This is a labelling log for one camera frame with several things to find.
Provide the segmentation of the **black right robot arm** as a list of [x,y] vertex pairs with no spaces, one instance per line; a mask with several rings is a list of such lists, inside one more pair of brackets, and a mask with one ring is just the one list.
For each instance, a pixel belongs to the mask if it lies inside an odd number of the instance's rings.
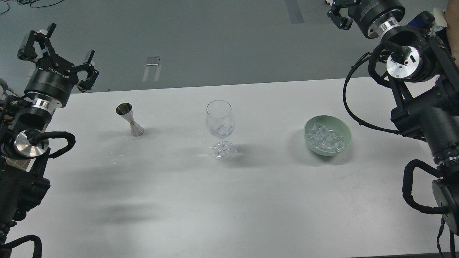
[[[429,145],[436,168],[415,159],[403,173],[403,199],[423,214],[441,215],[438,235],[449,227],[450,255],[456,257],[458,236],[458,1],[445,10],[424,11],[400,24],[405,8],[398,0],[328,0],[327,15],[340,29],[355,22],[368,39],[380,44],[351,67],[343,86],[343,103],[359,125]],[[381,128],[356,116],[346,101],[351,76],[365,62],[377,84],[392,90],[396,130]]]

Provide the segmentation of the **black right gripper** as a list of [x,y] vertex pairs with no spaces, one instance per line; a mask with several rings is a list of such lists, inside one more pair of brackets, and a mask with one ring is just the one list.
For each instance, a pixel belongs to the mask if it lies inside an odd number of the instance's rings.
[[[390,29],[400,26],[405,7],[398,0],[328,0],[327,16],[337,28],[349,30],[355,21],[367,39],[382,37]],[[341,9],[350,7],[350,17],[341,16]]]

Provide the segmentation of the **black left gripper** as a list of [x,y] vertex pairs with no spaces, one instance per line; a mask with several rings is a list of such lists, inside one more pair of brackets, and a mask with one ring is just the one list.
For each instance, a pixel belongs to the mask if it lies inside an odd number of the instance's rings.
[[[46,30],[30,31],[28,35],[25,35],[17,51],[17,58],[32,62],[36,66],[24,90],[25,95],[29,98],[32,98],[33,94],[47,95],[61,104],[63,108],[68,103],[74,85],[82,93],[91,90],[99,71],[92,64],[95,51],[91,49],[83,64],[76,66],[75,72],[68,72],[74,68],[74,64],[58,59],[50,42],[55,29],[56,24],[51,23]],[[43,51],[41,58],[37,54],[36,44]],[[87,73],[87,77],[78,82],[76,73],[83,71]]]

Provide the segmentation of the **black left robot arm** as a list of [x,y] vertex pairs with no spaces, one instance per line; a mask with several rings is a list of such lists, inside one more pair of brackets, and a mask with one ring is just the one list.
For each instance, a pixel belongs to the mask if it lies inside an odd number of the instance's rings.
[[75,143],[75,136],[65,131],[46,131],[53,114],[64,108],[74,87],[91,90],[99,72],[94,68],[91,50],[80,65],[56,54],[51,36],[56,24],[46,30],[30,31],[17,57],[35,64],[23,95],[1,80],[1,164],[0,164],[0,235],[1,257],[8,258],[17,246],[33,242],[33,258],[41,258],[42,242],[27,235],[7,242],[12,227],[41,204],[50,181],[44,177],[48,160],[57,158]]

